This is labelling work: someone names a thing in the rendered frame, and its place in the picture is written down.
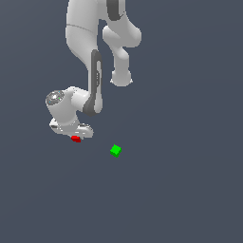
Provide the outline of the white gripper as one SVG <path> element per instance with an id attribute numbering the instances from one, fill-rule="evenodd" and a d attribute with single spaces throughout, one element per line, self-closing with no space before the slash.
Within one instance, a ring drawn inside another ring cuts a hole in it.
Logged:
<path id="1" fill-rule="evenodd" d="M 52 119 L 49 123 L 50 128 L 57 134 L 67 136 L 78 136 L 81 139 L 92 138 L 94 131 L 89 124 L 79 123 L 79 120 L 74 121 L 67 126 L 61 126 L 55 119 Z"/>

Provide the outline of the green cube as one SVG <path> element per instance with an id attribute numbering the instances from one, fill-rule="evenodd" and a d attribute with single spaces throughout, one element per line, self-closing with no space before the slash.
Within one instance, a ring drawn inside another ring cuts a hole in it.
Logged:
<path id="1" fill-rule="evenodd" d="M 120 155 L 121 151 L 122 149 L 118 145 L 114 144 L 110 149 L 110 154 L 117 158 Z"/>

